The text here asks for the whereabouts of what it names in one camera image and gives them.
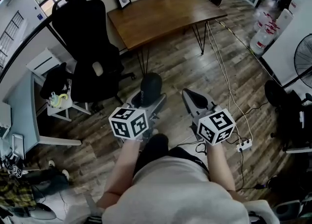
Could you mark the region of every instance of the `white shirt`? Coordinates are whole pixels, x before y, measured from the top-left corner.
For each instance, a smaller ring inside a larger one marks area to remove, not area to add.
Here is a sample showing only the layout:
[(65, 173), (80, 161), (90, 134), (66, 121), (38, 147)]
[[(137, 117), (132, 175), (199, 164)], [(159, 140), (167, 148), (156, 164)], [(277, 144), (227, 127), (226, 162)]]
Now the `white shirt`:
[[(79, 224), (90, 215), (88, 207), (71, 207), (65, 223)], [(249, 224), (248, 211), (277, 224), (266, 201), (240, 203), (220, 185), (208, 180), (198, 164), (163, 157), (137, 172), (117, 204), (104, 210), (104, 224)]]

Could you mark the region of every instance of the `desk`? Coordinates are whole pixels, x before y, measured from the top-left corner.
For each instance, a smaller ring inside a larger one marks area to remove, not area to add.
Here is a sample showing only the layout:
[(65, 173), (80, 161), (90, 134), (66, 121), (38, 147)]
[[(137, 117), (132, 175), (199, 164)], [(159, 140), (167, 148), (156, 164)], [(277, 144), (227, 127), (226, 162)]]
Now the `desk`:
[(81, 145), (81, 141), (68, 140), (41, 136), (39, 134), (35, 100), (34, 100), (34, 75), (27, 71), (17, 87), (10, 94), (7, 102), (11, 108), (12, 127), (6, 137), (11, 145), (12, 134), (24, 136), (25, 152), (28, 152), (38, 143), (53, 145)]
[(209, 20), (225, 16), (226, 12), (208, 0), (138, 0), (123, 10), (108, 12), (108, 17), (129, 51), (178, 29), (192, 26), (202, 54), (205, 51), (207, 27), (202, 42), (196, 24), (206, 24)]

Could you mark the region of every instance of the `power outlet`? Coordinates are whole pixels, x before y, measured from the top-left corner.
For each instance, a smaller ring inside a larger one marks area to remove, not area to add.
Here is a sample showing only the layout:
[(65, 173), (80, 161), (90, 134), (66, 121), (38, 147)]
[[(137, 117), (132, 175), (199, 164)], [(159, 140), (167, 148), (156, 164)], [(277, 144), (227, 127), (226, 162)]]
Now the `power outlet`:
[(241, 144), (236, 145), (236, 149), (238, 152), (241, 150), (244, 151), (247, 148), (250, 148), (253, 145), (253, 142), (251, 139), (248, 139), (247, 141), (242, 142)]

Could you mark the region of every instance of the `black office chair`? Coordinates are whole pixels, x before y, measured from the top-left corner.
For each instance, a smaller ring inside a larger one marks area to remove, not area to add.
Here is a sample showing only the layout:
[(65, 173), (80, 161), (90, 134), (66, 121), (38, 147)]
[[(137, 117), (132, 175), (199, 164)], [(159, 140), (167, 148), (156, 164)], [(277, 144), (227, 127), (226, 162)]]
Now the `black office chair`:
[(109, 42), (106, 10), (101, 0), (65, 0), (52, 9), (52, 25), (77, 61), (72, 78), (71, 98), (75, 102), (97, 102), (118, 97), (119, 81), (134, 73), (121, 75), (119, 50)]

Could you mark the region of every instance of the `forearm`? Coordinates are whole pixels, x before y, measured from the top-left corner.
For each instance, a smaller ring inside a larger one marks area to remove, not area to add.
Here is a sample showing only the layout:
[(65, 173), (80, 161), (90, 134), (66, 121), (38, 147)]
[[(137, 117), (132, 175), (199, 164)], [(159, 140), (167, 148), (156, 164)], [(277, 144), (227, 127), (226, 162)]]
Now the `forearm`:
[(99, 207), (107, 208), (114, 205), (131, 187), (139, 148), (140, 142), (138, 141), (127, 140), (124, 143), (115, 167), (106, 182), (104, 194), (97, 203)]
[(210, 180), (227, 191), (235, 191), (235, 182), (223, 151), (222, 144), (207, 145)]

